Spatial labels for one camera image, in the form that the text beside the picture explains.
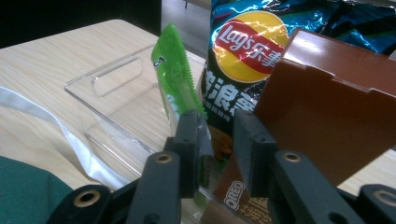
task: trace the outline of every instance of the green fabric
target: green fabric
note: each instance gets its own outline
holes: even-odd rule
[[[71,191],[47,171],[0,157],[0,223],[46,223]]]

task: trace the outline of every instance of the light wood surface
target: light wood surface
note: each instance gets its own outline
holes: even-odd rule
[[[75,99],[64,91],[65,83],[156,40],[157,36],[125,21],[107,21],[0,49],[0,85],[44,106],[69,131],[95,148],[81,130],[81,116]],[[189,57],[204,62],[193,54]],[[194,72],[195,81],[199,76]],[[0,156],[48,170],[73,189],[95,183],[81,171],[58,127],[6,108],[0,108],[0,121]],[[98,154],[120,173],[129,175],[112,157]],[[395,151],[387,151],[339,187],[356,194],[361,185],[369,183],[396,188]]]

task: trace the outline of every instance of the chip bag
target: chip bag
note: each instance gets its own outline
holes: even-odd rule
[[[201,88],[220,159],[232,151],[235,109],[253,111],[296,28],[375,52],[392,53],[396,49],[395,10],[391,7],[326,0],[241,0],[217,2],[211,17],[207,69]],[[309,46],[302,43],[302,48]]]

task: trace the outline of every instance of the transparent plastic box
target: transparent plastic box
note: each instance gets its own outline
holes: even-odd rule
[[[83,132],[135,178],[141,176],[147,157],[163,150],[166,138],[174,132],[150,59],[152,49],[148,46],[119,58],[69,81],[64,88],[81,102],[77,113]],[[204,63],[189,56],[188,60],[197,84]],[[239,220],[209,189],[200,187],[199,197],[182,201],[183,223],[203,223],[202,204],[211,204],[216,211]]]

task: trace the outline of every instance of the green packet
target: green packet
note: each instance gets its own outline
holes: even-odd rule
[[[174,24],[163,29],[151,53],[151,61],[157,72],[166,114],[175,133],[181,114],[193,109],[204,114],[204,108],[195,91],[186,51]]]

